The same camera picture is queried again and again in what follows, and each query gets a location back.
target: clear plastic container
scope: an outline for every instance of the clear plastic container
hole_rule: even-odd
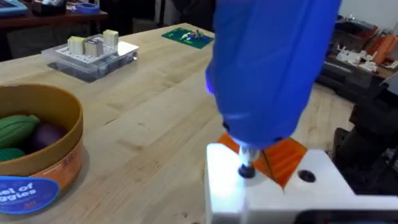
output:
[[[102,34],[90,38],[102,39]],[[105,52],[94,58],[88,55],[71,55],[68,45],[63,44],[51,49],[43,50],[42,54],[50,63],[49,67],[86,82],[93,82],[137,59],[138,46],[119,41],[117,48]]]

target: circuit board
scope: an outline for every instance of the circuit board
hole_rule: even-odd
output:
[[[192,31],[184,28],[176,28],[168,33],[165,33],[162,35],[162,37],[168,38],[170,40],[174,40],[177,42],[180,42],[181,44],[186,44],[191,47],[195,47],[198,49],[204,48],[204,46],[208,45],[211,41],[214,40],[212,37],[208,37],[206,35],[200,35],[199,37],[196,38],[189,38],[187,34],[191,33],[197,33],[198,31]]]

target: wooden table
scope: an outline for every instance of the wooden table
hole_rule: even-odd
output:
[[[30,4],[25,3],[29,8],[24,16],[0,18],[0,62],[12,59],[11,50],[9,48],[7,33],[10,30],[37,27],[37,26],[59,26],[62,24],[72,24],[77,22],[92,22],[101,21],[108,18],[108,13],[100,11],[98,14],[82,14],[77,12],[66,11],[63,15],[57,16],[35,16],[30,10]],[[90,32],[94,33],[96,30],[95,24],[90,25]]]
[[[34,215],[0,215],[0,223],[205,223],[205,148],[224,129],[205,91],[211,46],[161,37],[176,27],[197,29],[182,24],[122,37],[140,47],[139,59],[93,83],[48,68],[41,55],[0,63],[0,84],[46,83],[79,97],[86,149],[66,196]],[[331,149],[335,128],[351,127],[352,107],[315,85],[293,137]]]

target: round container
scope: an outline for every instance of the round container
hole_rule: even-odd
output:
[[[0,86],[0,105],[0,118],[12,114],[33,114],[68,131],[49,147],[0,162],[0,175],[34,175],[61,161],[72,149],[81,147],[78,142],[83,134],[82,107],[78,99],[67,91],[35,84]]]

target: orange piece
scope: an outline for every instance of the orange piece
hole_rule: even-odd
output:
[[[239,153],[239,145],[228,134],[223,134],[217,142]],[[262,154],[260,154],[258,160],[253,162],[253,166],[264,175],[273,178],[276,183],[284,188],[290,176],[304,157],[307,148],[292,138],[286,138],[271,147],[263,149],[263,151],[266,154],[272,173]]]

